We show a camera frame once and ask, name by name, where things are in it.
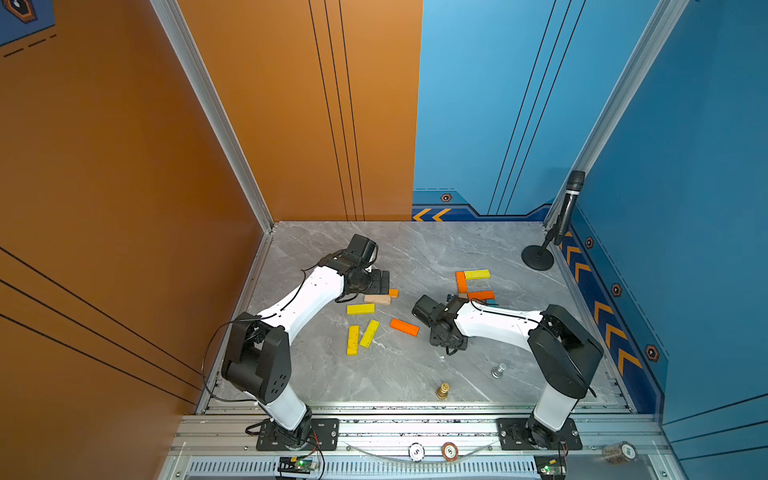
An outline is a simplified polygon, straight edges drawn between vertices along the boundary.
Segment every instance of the orange wooden block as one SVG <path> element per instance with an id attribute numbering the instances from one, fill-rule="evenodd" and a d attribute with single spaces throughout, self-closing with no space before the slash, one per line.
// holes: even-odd
<path id="1" fill-rule="evenodd" d="M 485 292 L 468 293 L 467 295 L 470 300 L 496 300 L 496 295 L 494 295 L 491 290 L 487 290 Z"/>
<path id="2" fill-rule="evenodd" d="M 467 293 L 467 278 L 464 276 L 464 272 L 456 272 L 456 283 L 458 284 L 459 293 Z"/>
<path id="3" fill-rule="evenodd" d="M 402 320 L 392 319 L 392 322 L 389 324 L 389 326 L 403 333 L 408 333 L 409 335 L 416 336 L 419 334 L 419 328 L 416 325 L 411 325 L 410 323 L 403 322 Z"/>

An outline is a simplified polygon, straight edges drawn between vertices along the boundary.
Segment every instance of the beige wooden block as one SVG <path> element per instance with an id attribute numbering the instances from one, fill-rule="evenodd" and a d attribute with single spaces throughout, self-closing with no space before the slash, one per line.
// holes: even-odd
<path id="1" fill-rule="evenodd" d="M 376 305 L 392 305 L 392 297 L 389 295 L 365 295 L 362 301 Z"/>

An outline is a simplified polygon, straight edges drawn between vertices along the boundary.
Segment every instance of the microphone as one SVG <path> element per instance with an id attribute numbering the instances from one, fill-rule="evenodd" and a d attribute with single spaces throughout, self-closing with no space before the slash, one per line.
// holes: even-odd
<path id="1" fill-rule="evenodd" d="M 560 216 L 558 217 L 558 222 L 555 224 L 555 245 L 563 243 L 563 237 L 566 232 L 568 232 L 568 227 L 571 225 L 571 215 L 573 215 L 574 208 L 576 208 L 576 199 L 581 192 L 581 188 L 584 186 L 584 177 L 585 174 L 581 170 L 573 170 L 571 175 L 568 176 L 568 183 L 565 185 L 563 207 L 560 209 Z"/>
<path id="2" fill-rule="evenodd" d="M 568 175 L 568 182 L 565 184 L 565 197 L 563 198 L 563 206 L 560 209 L 560 215 L 558 215 L 558 221 L 554 226 L 549 229 L 547 236 L 544 238 L 544 243 L 539 245 L 529 245 L 523 249 L 522 259 L 526 265 L 534 270 L 549 270 L 554 265 L 554 257 L 547 245 L 554 240 L 555 245 L 563 243 L 563 237 L 568 232 L 568 227 L 571 225 L 571 215 L 576 208 L 576 200 L 581 192 L 581 188 L 584 186 L 584 178 L 586 173 L 581 170 L 573 170 Z"/>

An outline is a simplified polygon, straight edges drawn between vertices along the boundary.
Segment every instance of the red poker chip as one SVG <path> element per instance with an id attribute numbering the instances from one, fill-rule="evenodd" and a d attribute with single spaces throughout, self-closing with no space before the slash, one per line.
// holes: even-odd
<path id="1" fill-rule="evenodd" d="M 442 457 L 448 462 L 453 462 L 458 458 L 458 447 L 448 442 L 442 446 Z"/>

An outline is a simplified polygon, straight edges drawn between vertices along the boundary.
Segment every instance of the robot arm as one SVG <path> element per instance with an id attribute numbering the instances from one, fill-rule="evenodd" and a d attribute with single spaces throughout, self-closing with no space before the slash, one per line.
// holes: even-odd
<path id="1" fill-rule="evenodd" d="M 413 315 L 430 328 L 430 344 L 452 355 L 466 350 L 470 336 L 499 340 L 533 353 L 547 385 L 528 420 L 531 444 L 556 449 L 562 428 L 587 395 L 603 348 L 563 307 L 518 312 L 454 298 L 448 305 L 424 295 Z"/>
<path id="2" fill-rule="evenodd" d="M 306 441 L 312 417 L 290 385 L 290 344 L 331 300 L 389 293 L 389 272 L 372 268 L 377 252 L 376 243 L 355 235 L 346 249 L 320 259 L 301 285 L 279 302 L 257 315 L 241 313 L 232 324 L 221 375 L 258 401 L 286 445 Z"/>

